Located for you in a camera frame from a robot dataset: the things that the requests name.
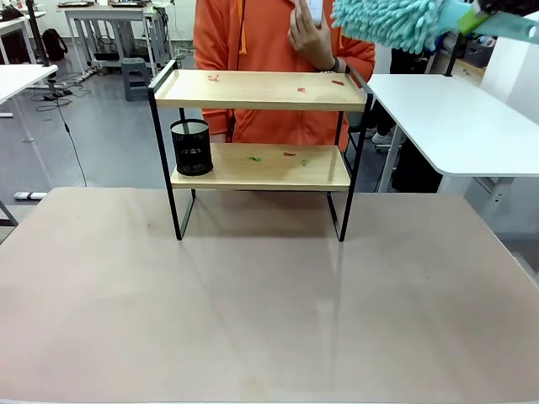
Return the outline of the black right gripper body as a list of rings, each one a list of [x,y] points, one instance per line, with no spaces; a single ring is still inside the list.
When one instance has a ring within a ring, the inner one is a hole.
[[[518,16],[526,16],[539,10],[539,0],[503,0],[500,10]]]

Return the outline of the person's left hand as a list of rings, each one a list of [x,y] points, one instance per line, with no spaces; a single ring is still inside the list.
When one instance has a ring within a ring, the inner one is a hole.
[[[306,1],[295,1],[290,15],[288,39],[292,48],[303,59],[321,72],[336,66],[330,31],[322,14],[320,25],[315,25]]]

